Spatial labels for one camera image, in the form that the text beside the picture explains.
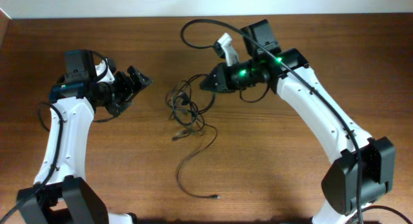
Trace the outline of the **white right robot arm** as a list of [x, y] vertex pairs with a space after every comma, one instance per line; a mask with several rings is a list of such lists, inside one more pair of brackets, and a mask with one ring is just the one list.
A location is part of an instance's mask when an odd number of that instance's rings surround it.
[[241, 62], [232, 38], [223, 34], [213, 48], [224, 62], [201, 82], [201, 89], [232, 93], [266, 83], [299, 114], [331, 164], [321, 182], [326, 201], [312, 222], [355, 221], [358, 208], [392, 190], [395, 146], [356, 124], [323, 88], [299, 50], [280, 48], [266, 19], [242, 28], [242, 33], [251, 58]]

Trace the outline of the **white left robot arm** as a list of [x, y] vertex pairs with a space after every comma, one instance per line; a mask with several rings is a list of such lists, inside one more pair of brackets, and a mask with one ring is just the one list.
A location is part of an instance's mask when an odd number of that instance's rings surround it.
[[86, 145], [96, 109], [119, 117], [152, 79], [134, 66], [118, 71], [92, 50], [65, 52], [65, 63], [45, 104], [51, 124], [41, 169], [33, 186], [18, 192], [16, 209], [26, 223], [137, 223], [133, 213], [109, 212], [86, 182]]

